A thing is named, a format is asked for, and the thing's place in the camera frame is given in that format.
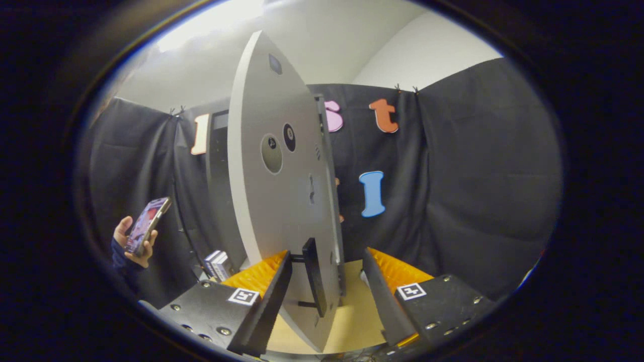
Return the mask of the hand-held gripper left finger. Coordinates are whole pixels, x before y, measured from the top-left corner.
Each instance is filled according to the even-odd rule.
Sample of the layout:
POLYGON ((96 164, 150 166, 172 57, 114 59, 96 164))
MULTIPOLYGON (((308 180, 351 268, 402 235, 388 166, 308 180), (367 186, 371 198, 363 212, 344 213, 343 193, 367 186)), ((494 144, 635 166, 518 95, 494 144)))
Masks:
POLYGON ((229 278, 200 281, 161 309, 138 304, 181 342, 200 352, 228 357, 266 353, 292 275, 283 250, 229 278))

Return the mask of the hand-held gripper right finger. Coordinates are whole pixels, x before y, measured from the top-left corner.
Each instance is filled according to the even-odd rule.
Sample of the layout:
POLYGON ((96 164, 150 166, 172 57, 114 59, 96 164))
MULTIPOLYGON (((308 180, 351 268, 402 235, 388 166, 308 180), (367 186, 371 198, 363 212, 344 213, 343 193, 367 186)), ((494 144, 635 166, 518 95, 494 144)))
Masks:
POLYGON ((368 247, 363 270, 384 336, 395 349, 435 349, 467 333, 497 303, 453 274, 433 277, 368 247))

